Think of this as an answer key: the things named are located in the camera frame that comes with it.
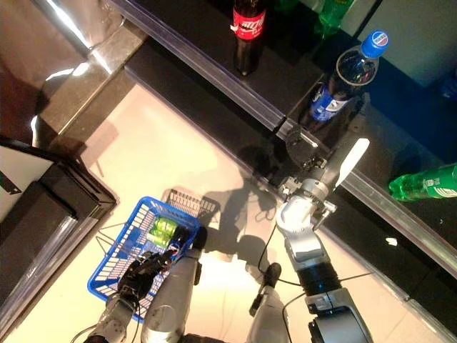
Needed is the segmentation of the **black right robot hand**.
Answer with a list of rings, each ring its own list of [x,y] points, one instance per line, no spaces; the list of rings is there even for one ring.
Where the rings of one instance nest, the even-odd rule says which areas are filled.
[[[285,142],[289,157],[306,175],[335,189],[350,174],[370,145],[365,133],[366,111],[371,104],[365,92],[351,100],[330,123],[315,134],[293,125]]]

